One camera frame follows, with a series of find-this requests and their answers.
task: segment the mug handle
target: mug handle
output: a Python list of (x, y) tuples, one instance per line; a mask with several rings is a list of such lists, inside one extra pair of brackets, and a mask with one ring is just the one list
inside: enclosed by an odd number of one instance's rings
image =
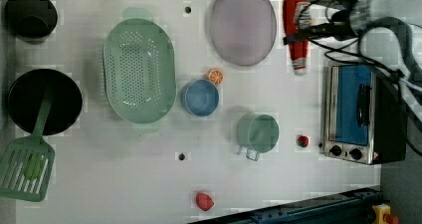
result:
[(248, 158), (248, 159), (250, 159), (250, 160), (253, 160), (253, 161), (258, 161), (259, 159), (260, 159), (260, 153), (259, 152), (257, 152), (257, 151), (255, 151), (255, 158), (252, 158), (251, 157), (251, 152), (252, 151), (254, 151), (254, 150), (252, 150), (252, 149), (249, 149), (248, 148), (248, 150), (246, 151), (246, 157)]

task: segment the spatula handle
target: spatula handle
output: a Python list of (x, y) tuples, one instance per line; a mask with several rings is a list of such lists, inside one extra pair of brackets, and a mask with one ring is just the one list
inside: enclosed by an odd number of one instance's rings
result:
[(42, 136), (44, 127), (46, 126), (47, 117), (50, 113), (50, 108), (53, 101), (53, 87), (47, 85), (46, 91), (44, 92), (43, 101), (41, 102), (40, 111), (38, 112), (37, 121), (35, 123), (32, 136)]

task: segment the toaster oven window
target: toaster oven window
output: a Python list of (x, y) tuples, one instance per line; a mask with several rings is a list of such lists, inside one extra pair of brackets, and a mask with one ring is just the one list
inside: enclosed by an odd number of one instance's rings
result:
[(366, 88), (369, 96), (371, 73), (364, 66), (339, 66), (332, 69), (331, 98), (335, 99), (331, 107), (330, 141), (368, 145), (368, 123), (358, 117), (362, 108), (362, 88)]

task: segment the red toy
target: red toy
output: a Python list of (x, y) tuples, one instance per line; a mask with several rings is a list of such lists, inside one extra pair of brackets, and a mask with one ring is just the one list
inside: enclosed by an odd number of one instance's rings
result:
[[(298, 31), (297, 19), (301, 10), (297, 9), (298, 5), (304, 6), (308, 0), (285, 0), (283, 4), (283, 24), (287, 37), (294, 35)], [(289, 44), (291, 57), (293, 61), (293, 69), (296, 75), (302, 76), (306, 73), (308, 41), (296, 42)]]
[(214, 206), (214, 201), (207, 194), (200, 192), (196, 195), (196, 205), (198, 205), (201, 210), (208, 211)]

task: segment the orange fruit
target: orange fruit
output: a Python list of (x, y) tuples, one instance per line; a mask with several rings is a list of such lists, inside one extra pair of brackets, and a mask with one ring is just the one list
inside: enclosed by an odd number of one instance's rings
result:
[(218, 86), (223, 82), (223, 73), (217, 69), (211, 69), (207, 73), (207, 78), (210, 82), (214, 83), (215, 86)]

